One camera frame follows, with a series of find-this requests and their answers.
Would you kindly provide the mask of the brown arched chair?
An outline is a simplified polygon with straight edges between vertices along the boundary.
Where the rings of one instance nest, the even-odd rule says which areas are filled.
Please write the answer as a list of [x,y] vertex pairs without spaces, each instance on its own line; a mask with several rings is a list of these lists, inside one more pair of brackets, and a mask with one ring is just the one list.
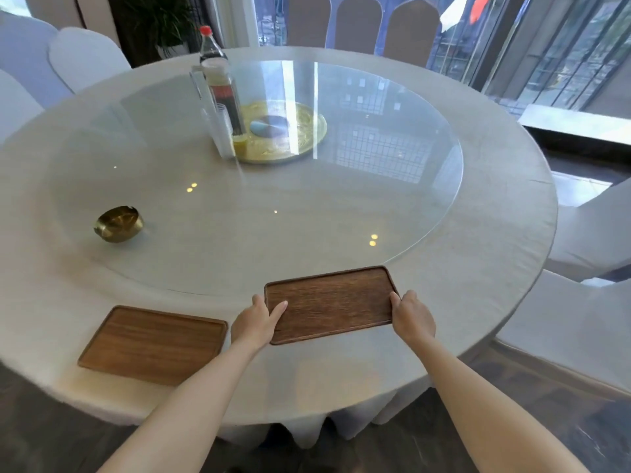
[[439,13],[426,0],[408,0],[390,15],[383,57],[426,68],[438,28]]
[[378,0],[342,0],[336,11],[335,49],[373,55],[382,20]]
[[288,0],[286,15],[289,46],[326,47],[331,0]]

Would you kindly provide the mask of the person's left hand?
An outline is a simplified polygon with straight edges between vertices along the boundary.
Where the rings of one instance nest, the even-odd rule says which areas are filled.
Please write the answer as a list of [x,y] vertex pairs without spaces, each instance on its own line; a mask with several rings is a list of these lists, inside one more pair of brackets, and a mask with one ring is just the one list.
[[256,351],[268,345],[277,326],[270,324],[270,312],[264,297],[260,294],[253,295],[251,305],[238,314],[231,326],[231,343],[247,344]]

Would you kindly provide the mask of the golden turntable base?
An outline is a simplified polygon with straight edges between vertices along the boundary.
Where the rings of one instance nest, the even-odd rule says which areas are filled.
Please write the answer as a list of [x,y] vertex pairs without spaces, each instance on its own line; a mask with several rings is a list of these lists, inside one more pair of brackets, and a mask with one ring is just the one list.
[[246,132],[233,138],[235,157],[266,165],[291,161],[311,152],[327,134],[327,121],[306,104],[260,100],[241,109]]

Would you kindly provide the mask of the green potted plant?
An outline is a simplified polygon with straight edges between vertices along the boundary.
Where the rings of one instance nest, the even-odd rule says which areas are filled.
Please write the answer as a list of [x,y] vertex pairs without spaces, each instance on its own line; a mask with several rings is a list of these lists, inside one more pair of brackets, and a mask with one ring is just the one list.
[[188,0],[123,0],[133,27],[163,60],[190,54],[196,10]]

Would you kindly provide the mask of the white tablecloth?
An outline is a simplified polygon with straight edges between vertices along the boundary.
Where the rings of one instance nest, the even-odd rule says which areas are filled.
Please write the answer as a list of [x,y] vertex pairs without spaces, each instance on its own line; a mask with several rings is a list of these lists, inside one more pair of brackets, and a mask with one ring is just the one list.
[[[399,291],[424,297],[453,354],[484,347],[539,277],[556,232],[555,186],[525,129],[477,91],[407,63],[322,48],[237,48],[228,57],[233,66],[288,60],[367,72],[422,96],[446,119],[462,149],[456,197],[433,230],[381,265]],[[189,74],[197,62],[182,56],[109,78],[44,111],[0,147],[0,362],[109,422],[138,424],[169,393],[78,366],[110,310],[128,305],[232,323],[267,284],[239,296],[149,287],[95,263],[57,220],[47,172],[72,129],[144,87]]]

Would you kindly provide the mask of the round glass turntable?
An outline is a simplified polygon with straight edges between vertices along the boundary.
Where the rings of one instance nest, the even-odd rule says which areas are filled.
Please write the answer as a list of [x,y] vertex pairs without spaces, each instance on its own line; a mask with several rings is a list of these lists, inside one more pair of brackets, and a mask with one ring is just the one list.
[[[241,62],[233,73],[241,106],[306,104],[326,119],[324,139],[284,163],[222,159],[189,74],[144,87],[73,128],[51,160],[57,220],[83,254],[149,287],[239,296],[384,264],[446,215],[461,144],[422,96],[322,62]],[[145,226],[107,243],[93,226],[118,206]]]

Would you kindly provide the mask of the stack of clear plastic cups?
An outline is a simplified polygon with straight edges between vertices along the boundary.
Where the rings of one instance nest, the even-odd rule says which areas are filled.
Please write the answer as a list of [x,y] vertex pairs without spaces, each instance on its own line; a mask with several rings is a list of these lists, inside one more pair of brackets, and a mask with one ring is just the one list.
[[190,77],[201,102],[202,116],[222,159],[236,159],[233,130],[226,106],[217,103],[201,66],[193,66]]

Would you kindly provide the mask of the dark wooden tray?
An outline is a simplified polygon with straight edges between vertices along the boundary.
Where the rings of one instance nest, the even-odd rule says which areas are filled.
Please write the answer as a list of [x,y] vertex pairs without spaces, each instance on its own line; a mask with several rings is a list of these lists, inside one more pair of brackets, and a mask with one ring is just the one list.
[[267,307],[288,302],[271,344],[284,345],[391,324],[390,294],[397,292],[383,265],[267,283]]

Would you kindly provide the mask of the light wooden tray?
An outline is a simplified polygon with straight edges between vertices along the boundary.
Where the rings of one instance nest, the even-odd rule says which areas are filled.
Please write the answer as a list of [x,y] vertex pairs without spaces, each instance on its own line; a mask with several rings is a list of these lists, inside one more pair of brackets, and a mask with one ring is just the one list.
[[222,351],[228,322],[115,306],[78,358],[94,372],[176,387]]

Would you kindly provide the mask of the white covered chair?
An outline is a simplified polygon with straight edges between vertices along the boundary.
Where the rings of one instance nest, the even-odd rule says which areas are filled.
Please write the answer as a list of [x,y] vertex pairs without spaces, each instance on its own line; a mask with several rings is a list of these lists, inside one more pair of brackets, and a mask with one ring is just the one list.
[[631,278],[543,270],[495,340],[550,378],[631,399]]
[[59,31],[32,17],[0,10],[0,69],[48,109],[74,94],[49,62],[49,44]]
[[0,146],[43,112],[43,107],[18,81],[0,69]]
[[132,69],[109,37],[75,27],[58,31],[49,42],[48,57],[54,72],[74,94]]
[[577,282],[631,265],[631,177],[578,207],[558,208],[544,269]]

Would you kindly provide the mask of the person's left forearm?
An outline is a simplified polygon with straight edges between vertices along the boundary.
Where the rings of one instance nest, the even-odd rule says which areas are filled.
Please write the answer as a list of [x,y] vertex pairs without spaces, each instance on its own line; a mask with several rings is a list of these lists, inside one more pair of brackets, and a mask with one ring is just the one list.
[[97,473],[200,473],[237,385],[270,335],[249,332],[175,389]]

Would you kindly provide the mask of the person's right hand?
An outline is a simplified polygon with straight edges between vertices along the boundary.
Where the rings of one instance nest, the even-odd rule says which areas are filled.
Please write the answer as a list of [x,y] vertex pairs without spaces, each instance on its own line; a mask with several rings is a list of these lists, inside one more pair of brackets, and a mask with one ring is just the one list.
[[420,301],[414,290],[409,290],[403,296],[402,305],[397,316],[392,316],[395,333],[410,348],[416,343],[428,338],[434,338],[437,326],[428,307]]

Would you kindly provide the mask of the cola bottle with red cap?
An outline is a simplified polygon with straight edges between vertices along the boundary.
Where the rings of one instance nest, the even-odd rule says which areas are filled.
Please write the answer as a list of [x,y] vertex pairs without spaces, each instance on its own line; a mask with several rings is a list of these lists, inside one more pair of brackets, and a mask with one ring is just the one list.
[[215,102],[225,107],[232,125],[232,135],[234,137],[243,136],[246,134],[246,127],[228,58],[214,39],[210,26],[200,26],[199,32],[202,38],[200,65],[209,89]]

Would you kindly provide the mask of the person's right forearm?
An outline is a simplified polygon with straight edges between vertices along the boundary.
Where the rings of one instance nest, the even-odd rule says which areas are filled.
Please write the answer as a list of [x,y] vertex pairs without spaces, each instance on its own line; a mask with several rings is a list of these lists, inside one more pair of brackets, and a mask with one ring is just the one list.
[[589,473],[515,401],[420,333],[405,339],[430,375],[479,473]]

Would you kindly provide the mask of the brass ashtray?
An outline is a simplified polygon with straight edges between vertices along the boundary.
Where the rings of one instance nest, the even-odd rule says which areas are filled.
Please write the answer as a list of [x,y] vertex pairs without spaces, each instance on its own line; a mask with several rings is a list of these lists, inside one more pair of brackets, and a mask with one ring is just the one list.
[[107,243],[123,243],[142,231],[145,221],[139,211],[131,206],[118,206],[101,214],[93,231]]

